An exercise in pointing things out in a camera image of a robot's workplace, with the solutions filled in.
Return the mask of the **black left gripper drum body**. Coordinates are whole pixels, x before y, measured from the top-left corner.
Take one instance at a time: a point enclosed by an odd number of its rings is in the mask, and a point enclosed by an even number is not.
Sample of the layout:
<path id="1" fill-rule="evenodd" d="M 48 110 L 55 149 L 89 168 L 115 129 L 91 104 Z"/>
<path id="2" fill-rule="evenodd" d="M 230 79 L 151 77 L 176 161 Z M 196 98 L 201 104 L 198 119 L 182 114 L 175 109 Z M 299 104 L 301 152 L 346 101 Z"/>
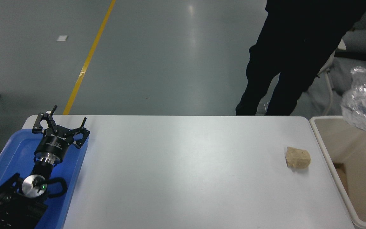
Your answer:
<path id="1" fill-rule="evenodd" d="M 71 133 L 70 129 L 63 126 L 57 126 L 57 131 L 48 128 L 44 131 L 44 136 L 34 154 L 37 158 L 51 154 L 57 159 L 64 159 L 73 141 L 74 133 Z"/>

